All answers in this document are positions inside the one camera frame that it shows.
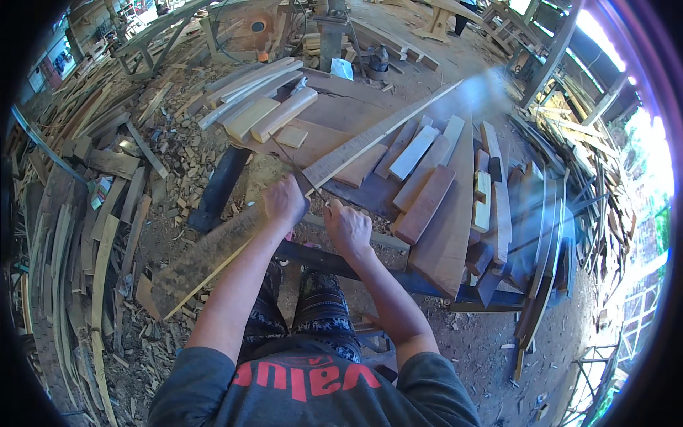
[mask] patterned pants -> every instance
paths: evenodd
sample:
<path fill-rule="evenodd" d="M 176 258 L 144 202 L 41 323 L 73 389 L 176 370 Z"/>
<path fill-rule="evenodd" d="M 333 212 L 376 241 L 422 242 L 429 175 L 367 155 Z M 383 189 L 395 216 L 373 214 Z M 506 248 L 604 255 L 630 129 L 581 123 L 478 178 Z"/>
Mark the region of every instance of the patterned pants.
<path fill-rule="evenodd" d="M 288 331 L 277 307 L 282 282 L 282 268 L 277 262 L 270 261 L 247 321 L 238 363 L 249 360 L 259 347 L 289 334 L 310 336 L 329 345 L 338 356 L 360 363 L 360 343 L 349 319 L 348 306 L 337 276 L 312 268 L 303 271 L 291 331 Z"/>

